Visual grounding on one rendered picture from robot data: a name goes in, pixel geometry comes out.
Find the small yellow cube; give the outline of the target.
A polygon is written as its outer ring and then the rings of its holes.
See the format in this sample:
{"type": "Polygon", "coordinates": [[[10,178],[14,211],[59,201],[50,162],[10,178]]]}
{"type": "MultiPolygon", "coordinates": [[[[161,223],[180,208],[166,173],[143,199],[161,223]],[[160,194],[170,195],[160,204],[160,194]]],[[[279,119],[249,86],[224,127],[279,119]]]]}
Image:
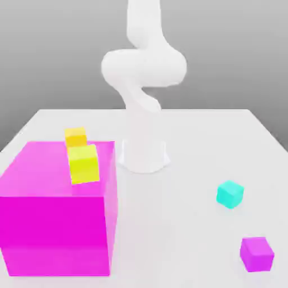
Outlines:
{"type": "Polygon", "coordinates": [[[95,144],[69,147],[67,149],[71,183],[98,182],[100,172],[95,144]]]}

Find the small orange cube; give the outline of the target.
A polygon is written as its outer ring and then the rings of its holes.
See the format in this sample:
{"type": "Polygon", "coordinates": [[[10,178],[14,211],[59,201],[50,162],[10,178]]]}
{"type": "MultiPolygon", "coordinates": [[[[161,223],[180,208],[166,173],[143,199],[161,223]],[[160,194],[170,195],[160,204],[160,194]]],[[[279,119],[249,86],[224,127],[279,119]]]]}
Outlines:
{"type": "Polygon", "coordinates": [[[78,147],[87,145],[86,130],[84,127],[65,129],[66,147],[78,147]]]}

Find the small cyan cube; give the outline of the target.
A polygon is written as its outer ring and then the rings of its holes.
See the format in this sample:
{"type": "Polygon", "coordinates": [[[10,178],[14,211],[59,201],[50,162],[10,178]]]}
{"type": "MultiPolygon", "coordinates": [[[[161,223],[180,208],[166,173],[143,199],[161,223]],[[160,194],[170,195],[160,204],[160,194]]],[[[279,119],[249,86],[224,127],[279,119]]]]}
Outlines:
{"type": "Polygon", "coordinates": [[[226,181],[217,188],[216,201],[229,209],[238,206],[243,199],[244,187],[233,181],[226,181]]]}

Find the small purple cube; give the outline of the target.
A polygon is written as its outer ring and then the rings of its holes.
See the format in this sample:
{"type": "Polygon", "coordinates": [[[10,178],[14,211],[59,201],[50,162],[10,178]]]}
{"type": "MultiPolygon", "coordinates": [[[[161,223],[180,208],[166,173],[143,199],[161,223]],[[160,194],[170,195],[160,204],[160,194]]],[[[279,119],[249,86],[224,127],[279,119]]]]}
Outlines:
{"type": "Polygon", "coordinates": [[[240,258],[248,272],[266,272],[272,268],[275,253],[265,237],[241,240],[240,258]]]}

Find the large magenta box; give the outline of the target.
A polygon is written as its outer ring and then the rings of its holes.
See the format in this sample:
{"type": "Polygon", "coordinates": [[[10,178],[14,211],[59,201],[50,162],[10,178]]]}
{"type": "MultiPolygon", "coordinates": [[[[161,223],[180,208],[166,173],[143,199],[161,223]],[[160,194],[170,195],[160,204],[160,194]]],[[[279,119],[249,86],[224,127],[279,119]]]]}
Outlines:
{"type": "Polygon", "coordinates": [[[10,276],[108,276],[118,197],[115,143],[96,142],[98,182],[72,184],[65,144],[30,141],[0,176],[0,250],[10,276]]]}

